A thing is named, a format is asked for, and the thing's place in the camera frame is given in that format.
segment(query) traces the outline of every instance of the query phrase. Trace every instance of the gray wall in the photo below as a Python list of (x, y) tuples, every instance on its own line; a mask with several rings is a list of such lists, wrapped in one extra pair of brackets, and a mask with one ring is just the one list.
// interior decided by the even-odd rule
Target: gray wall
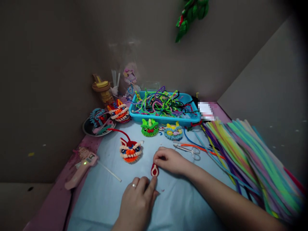
[(233, 119), (255, 125), (268, 147), (303, 180), (307, 159), (305, 47), (290, 16), (218, 103)]
[(94, 48), (69, 1), (1, 1), (0, 24), (0, 182), (53, 182), (100, 105)]
[[(112, 57), (109, 44), (136, 41), (129, 56), (137, 62), (141, 83), (158, 81), (169, 91), (199, 92), (208, 100), (224, 93), (289, 15), (282, 1), (210, 0), (206, 18), (175, 44), (184, 0), (77, 2), (98, 57)], [(116, 60), (124, 58), (121, 54)], [(110, 76), (114, 60), (101, 63)]]

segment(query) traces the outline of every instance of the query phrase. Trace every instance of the light blue tablecloth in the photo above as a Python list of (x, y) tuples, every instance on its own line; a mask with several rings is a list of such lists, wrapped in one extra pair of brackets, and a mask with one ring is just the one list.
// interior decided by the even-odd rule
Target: light blue tablecloth
[[(120, 137), (127, 140), (126, 136), (120, 132), (111, 132), (106, 135), (99, 146), (97, 155), (106, 167), (122, 179), (122, 182), (120, 183), (102, 166), (92, 167), (74, 207), (68, 231), (110, 230), (118, 217), (121, 198), (127, 185), (136, 176), (147, 176), (151, 179), (153, 155), (160, 146), (174, 149), (173, 142), (164, 135), (158, 134), (151, 138), (143, 136), (140, 124), (133, 121), (117, 125), (116, 128), (126, 132), (131, 140), (144, 141), (142, 157), (135, 164), (126, 163), (120, 157), (119, 152)], [(204, 144), (209, 145), (200, 127), (198, 126), (195, 130), (203, 139)], [(193, 142), (199, 144), (193, 132), (186, 134)], [(183, 137), (181, 141), (187, 142), (187, 139)], [(191, 153), (179, 149), (177, 151), (235, 190), (228, 175), (205, 152), (201, 151), (201, 160), (195, 161)], [(157, 190), (160, 195), (155, 201), (148, 230), (225, 229), (211, 207), (184, 177), (172, 175), (160, 168)]]

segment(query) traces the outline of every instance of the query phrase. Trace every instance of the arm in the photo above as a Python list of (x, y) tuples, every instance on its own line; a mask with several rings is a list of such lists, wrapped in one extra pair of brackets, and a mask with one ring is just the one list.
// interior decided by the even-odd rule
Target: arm
[(160, 147), (153, 157), (156, 165), (186, 176), (222, 222), (231, 230), (285, 230), (266, 211), (182, 157), (177, 151)]

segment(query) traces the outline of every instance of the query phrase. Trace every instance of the red lion head craft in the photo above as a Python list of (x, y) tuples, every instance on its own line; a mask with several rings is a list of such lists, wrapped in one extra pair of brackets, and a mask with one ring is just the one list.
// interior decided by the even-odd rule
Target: red lion head craft
[(127, 136), (128, 142), (120, 138), (120, 141), (122, 144), (120, 146), (121, 157), (124, 159), (125, 162), (130, 163), (130, 164), (137, 161), (141, 155), (141, 144), (135, 141), (131, 141), (128, 135), (121, 130), (117, 130), (113, 128), (108, 128), (108, 130), (122, 132), (124, 135)]
[(107, 108), (111, 118), (119, 123), (124, 124), (131, 119), (128, 107), (126, 107), (126, 104), (123, 104), (119, 99), (117, 99), (116, 103), (108, 105)]

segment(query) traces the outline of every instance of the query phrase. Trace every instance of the blue storage tray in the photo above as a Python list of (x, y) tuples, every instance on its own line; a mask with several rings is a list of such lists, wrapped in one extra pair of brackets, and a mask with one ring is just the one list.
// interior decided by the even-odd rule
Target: blue storage tray
[[(144, 98), (144, 96), (145, 96), (145, 91), (140, 91), (140, 97)], [(137, 101), (136, 97), (137, 96), (135, 94), (134, 98), (133, 98), (134, 103), (136, 103), (136, 101)], [(188, 94), (185, 94), (185, 93), (180, 93), (178, 99), (184, 104), (192, 101), (192, 97)], [(198, 110), (198, 108), (196, 107), (194, 102), (191, 103), (191, 106), (192, 106), (193, 111)], [(173, 118), (173, 117), (166, 117), (166, 116), (155, 116), (154, 114), (152, 114), (152, 115), (142, 115), (142, 114), (138, 114), (138, 113), (133, 113), (132, 110), (133, 111), (137, 110), (135, 104), (130, 105), (129, 114), (131, 115), (133, 121), (141, 122), (141, 123), (142, 123), (142, 119), (145, 119), (145, 120), (154, 119), (156, 122), (158, 122), (160, 124), (175, 124), (175, 122), (178, 121), (179, 125), (181, 125), (181, 126), (190, 126), (190, 123), (198, 123), (201, 119), (199, 112), (196, 112), (197, 115), (190, 113), (191, 118), (186, 119), (186, 118)]]

